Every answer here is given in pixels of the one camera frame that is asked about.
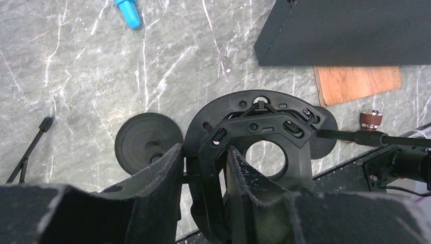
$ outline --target blue object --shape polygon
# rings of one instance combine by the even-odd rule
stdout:
[[[135,0],[115,0],[115,5],[120,9],[124,20],[132,29],[136,29],[141,26],[141,19],[136,10]]]

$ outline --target black round disc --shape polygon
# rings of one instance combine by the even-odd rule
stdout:
[[[177,143],[183,143],[183,137],[174,121],[158,113],[142,113],[130,118],[119,129],[115,156],[127,173],[135,174]]]
[[[325,122],[320,127],[321,130],[338,130],[336,119],[329,110],[318,106],[315,108],[326,117]],[[328,155],[334,149],[336,141],[335,139],[318,138],[316,131],[314,131],[314,135],[310,139],[311,159],[321,159]]]

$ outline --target black cylinder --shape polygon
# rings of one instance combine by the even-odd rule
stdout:
[[[431,157],[424,151],[406,150],[397,153],[392,163],[396,176],[426,182]]]

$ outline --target black cable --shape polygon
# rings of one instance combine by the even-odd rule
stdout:
[[[421,193],[417,193],[417,192],[414,192],[414,191],[410,191],[410,190],[402,188],[402,187],[384,186],[384,187],[378,187],[378,188],[379,189],[385,189],[385,190],[396,190],[396,191],[407,192],[407,193],[410,193],[410,194],[413,194],[413,195],[416,195],[416,196],[419,196],[419,197],[431,197],[431,193],[430,192],[421,194]]]

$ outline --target wood piece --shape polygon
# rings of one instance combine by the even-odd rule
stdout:
[[[320,106],[326,107],[401,87],[398,66],[314,66]]]

